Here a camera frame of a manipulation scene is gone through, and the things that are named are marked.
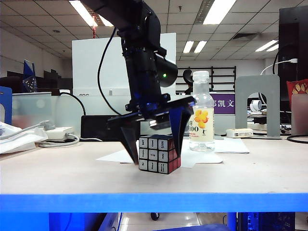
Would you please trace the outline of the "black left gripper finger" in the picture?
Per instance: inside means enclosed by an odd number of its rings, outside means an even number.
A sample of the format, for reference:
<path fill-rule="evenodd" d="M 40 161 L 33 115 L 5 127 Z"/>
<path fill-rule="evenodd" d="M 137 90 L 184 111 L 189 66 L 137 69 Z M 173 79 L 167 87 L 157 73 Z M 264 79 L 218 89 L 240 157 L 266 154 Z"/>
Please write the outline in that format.
<path fill-rule="evenodd" d="M 194 102 L 170 102 L 169 120 L 177 156 L 181 157 L 186 125 L 193 114 Z"/>
<path fill-rule="evenodd" d="M 138 164 L 138 151 L 136 141 L 140 137 L 140 122 L 133 122 L 120 127 L 121 143 L 125 147 L 134 164 Z"/>

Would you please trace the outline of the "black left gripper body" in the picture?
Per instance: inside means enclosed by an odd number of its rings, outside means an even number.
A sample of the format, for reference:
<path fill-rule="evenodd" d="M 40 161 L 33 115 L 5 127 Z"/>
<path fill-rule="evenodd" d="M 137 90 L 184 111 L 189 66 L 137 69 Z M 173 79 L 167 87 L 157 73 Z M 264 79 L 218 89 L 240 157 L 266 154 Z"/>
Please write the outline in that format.
<path fill-rule="evenodd" d="M 195 105 L 195 100 L 191 96 L 171 101 L 168 93 L 161 92 L 160 88 L 172 85 L 177 76 L 177 69 L 161 69 L 156 76 L 143 76 L 142 73 L 135 76 L 130 86 L 131 100 L 126 105 L 126 110 L 129 113 L 109 119 L 108 128 L 120 128 L 140 121 L 148 121 L 151 128 L 171 127 L 170 102 L 194 102 Z"/>

